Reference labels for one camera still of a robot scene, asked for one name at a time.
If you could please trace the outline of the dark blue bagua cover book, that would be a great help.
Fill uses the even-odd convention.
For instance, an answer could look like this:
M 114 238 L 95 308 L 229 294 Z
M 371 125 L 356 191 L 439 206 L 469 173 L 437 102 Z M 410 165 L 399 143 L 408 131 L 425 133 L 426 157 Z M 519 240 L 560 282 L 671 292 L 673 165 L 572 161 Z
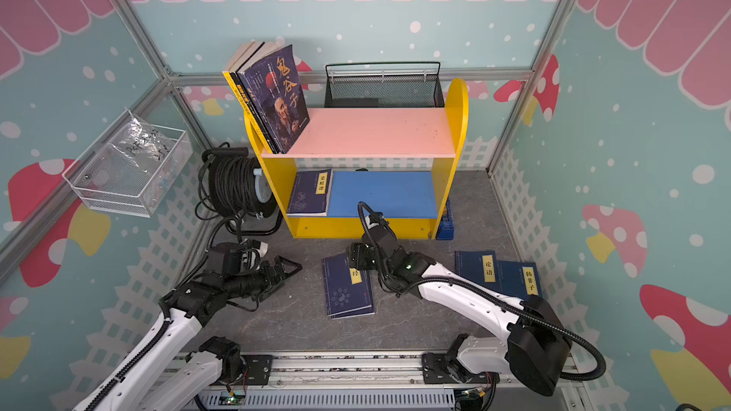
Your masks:
M 325 258 L 322 268 L 329 318 L 339 320 L 375 313 L 371 279 L 367 271 L 351 268 L 346 254 Z

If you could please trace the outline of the black antler cover book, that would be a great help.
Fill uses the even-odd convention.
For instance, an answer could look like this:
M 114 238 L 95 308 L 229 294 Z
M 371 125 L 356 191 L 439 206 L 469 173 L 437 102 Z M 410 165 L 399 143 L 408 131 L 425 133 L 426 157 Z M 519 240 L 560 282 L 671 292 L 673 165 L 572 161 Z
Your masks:
M 265 124 L 265 121 L 258 110 L 254 97 L 247 88 L 245 76 L 243 76 L 242 72 L 245 64 L 252 62 L 256 53 L 260 53 L 264 47 L 266 47 L 266 43 L 264 41 L 251 41 L 247 45 L 242 44 L 236 51 L 234 57 L 230 60 L 228 73 L 230 74 L 233 82 L 236 84 L 236 89 L 251 112 L 251 116 L 256 122 L 257 127 L 259 127 L 259 131 L 262 133 L 263 141 L 267 144 L 268 150 L 275 153 L 276 151 L 279 151 L 279 148 L 276 141 L 272 138 L 268 131 L 268 126 Z

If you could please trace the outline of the old man cover book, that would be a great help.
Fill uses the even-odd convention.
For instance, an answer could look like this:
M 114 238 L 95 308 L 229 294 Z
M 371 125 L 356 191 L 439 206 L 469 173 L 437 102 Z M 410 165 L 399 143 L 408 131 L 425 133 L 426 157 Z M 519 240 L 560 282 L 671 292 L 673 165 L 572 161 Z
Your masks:
M 279 148 L 274 154 L 282 154 L 291 150 L 310 122 L 310 116 L 298 72 L 300 59 L 293 54 L 291 45 L 265 43 L 266 47 L 245 64 L 242 72 Z

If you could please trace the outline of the yellow cartoon cover book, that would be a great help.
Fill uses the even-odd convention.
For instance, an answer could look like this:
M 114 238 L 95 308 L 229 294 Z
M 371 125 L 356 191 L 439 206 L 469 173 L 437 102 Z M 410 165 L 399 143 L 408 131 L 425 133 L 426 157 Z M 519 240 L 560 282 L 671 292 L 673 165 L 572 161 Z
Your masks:
M 235 95 L 236 99 L 241 104 L 245 118 L 249 118 L 252 123 L 253 130 L 263 143 L 263 148 L 266 151 L 271 151 L 272 142 L 266 128 L 262 124 L 262 120 L 257 112 L 255 104 L 251 101 L 249 94 L 242 82 L 242 76 L 238 74 L 240 70 L 247 62 L 251 61 L 251 58 L 263 49 L 265 43 L 262 41 L 252 41 L 249 43 L 242 44 L 230 60 L 226 64 L 226 68 L 223 70 L 223 75 L 231 91 Z

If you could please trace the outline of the dark blue thread-bound book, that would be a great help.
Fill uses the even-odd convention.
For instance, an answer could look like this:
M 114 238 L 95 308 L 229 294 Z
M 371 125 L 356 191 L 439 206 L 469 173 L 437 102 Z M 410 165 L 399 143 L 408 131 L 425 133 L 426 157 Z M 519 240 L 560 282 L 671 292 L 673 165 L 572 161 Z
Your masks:
M 332 169 L 298 171 L 287 206 L 290 217 L 325 217 L 333 183 Z

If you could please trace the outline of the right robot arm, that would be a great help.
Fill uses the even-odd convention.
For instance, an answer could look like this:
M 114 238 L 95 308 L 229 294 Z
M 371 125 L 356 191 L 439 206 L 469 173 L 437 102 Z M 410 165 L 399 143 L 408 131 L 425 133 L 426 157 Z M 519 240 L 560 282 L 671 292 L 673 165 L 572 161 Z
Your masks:
M 406 250 L 384 215 L 367 203 L 357 212 L 364 235 L 348 256 L 352 266 L 375 270 L 389 293 L 440 304 L 493 335 L 491 342 L 457 339 L 447 356 L 453 375 L 509 373 L 527 389 L 551 396 L 561 380 L 590 382 L 607 372 L 600 350 L 566 329 L 542 297 L 520 299 L 474 284 L 436 259 Z

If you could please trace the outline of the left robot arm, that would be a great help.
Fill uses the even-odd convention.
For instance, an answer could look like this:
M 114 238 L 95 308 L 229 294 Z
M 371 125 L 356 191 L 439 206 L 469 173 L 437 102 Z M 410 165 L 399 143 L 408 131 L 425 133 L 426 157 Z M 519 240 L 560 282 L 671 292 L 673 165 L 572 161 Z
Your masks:
M 268 245 L 239 238 L 207 240 L 201 260 L 158 302 L 161 313 L 124 361 L 78 405 L 78 410 L 180 410 L 212 384 L 232 388 L 251 372 L 241 347 L 214 336 L 163 384 L 164 370 L 220 310 L 242 309 L 241 300 L 261 304 L 301 272 L 302 264 L 275 257 Z

